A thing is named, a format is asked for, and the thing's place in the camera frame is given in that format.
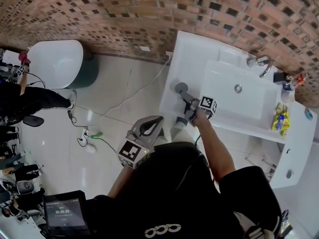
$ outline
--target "shirt logo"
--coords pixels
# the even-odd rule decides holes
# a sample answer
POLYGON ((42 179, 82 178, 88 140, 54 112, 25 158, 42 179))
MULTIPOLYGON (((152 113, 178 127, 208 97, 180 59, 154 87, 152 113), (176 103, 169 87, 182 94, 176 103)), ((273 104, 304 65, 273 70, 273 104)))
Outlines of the shirt logo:
POLYGON ((145 237, 153 238, 155 235, 164 235, 166 232, 176 233, 180 230, 181 225, 179 224, 166 224, 145 230, 145 237))

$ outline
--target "chrome faucet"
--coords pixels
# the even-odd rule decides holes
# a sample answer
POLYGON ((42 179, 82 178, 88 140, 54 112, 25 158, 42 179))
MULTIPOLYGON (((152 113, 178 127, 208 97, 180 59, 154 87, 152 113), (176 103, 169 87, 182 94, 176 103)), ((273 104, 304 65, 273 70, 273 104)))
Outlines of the chrome faucet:
POLYGON ((273 66, 273 61, 268 57, 268 56, 264 56, 264 57, 261 57, 261 58, 251 58, 251 59, 248 59, 247 60, 247 65, 249 67, 253 67, 254 65, 259 65, 259 66, 263 66, 263 65, 267 65, 267 68, 265 71, 263 71, 260 75, 259 75, 259 78, 263 78, 266 76, 266 74, 269 73, 271 67, 273 66))

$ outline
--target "brick wall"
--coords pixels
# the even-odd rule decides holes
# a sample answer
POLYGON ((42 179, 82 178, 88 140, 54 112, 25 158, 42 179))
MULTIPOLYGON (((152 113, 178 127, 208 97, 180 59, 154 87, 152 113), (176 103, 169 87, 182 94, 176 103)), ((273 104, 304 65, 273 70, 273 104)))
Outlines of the brick wall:
POLYGON ((183 30, 269 55, 290 74, 309 72, 297 100, 319 107, 318 19, 319 0, 0 0, 0 45, 77 39, 95 52, 163 62, 183 30))

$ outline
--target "white wall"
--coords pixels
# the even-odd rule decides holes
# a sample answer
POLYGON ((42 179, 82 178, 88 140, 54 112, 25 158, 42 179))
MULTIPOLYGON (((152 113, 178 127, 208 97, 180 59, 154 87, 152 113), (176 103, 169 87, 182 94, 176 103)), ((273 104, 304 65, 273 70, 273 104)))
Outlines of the white wall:
MULTIPOLYGON (((315 138, 319 139, 319 120, 315 138)), ((297 185, 274 190, 282 210, 290 211, 290 220, 301 239, 313 238, 319 231, 319 146, 311 148, 305 169, 297 185)))
POLYGON ((0 230, 9 239, 44 239, 32 222, 19 223, 15 218, 6 218, 0 214, 0 230))

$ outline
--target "floor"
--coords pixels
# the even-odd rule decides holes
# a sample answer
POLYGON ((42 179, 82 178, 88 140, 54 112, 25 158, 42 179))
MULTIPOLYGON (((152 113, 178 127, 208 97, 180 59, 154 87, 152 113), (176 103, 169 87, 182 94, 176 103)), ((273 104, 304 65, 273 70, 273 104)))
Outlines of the floor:
MULTIPOLYGON (((136 120, 160 115, 159 104, 169 67, 166 66, 145 90, 108 112, 150 83, 162 65, 111 56, 97 55, 97 58, 100 67, 98 79, 90 87, 77 90, 74 116, 76 125, 90 125, 89 134, 102 132, 102 138, 116 149, 136 120)), ((68 97, 70 91, 57 92, 68 97)), ((89 140, 96 146, 96 153, 88 153, 82 148, 77 138, 83 128, 72 125, 66 110, 44 110, 36 115, 45 119, 42 126, 21 125, 26 160, 44 165, 43 175, 36 183, 43 184, 48 194, 82 190, 87 199, 106 195, 122 169, 114 151, 97 139, 89 140)), ((164 132, 169 139, 169 129, 175 118, 163 116, 164 132)), ((263 165, 259 138, 222 128, 215 130, 230 151, 237 169, 251 165, 245 160, 247 156, 255 164, 263 165)))

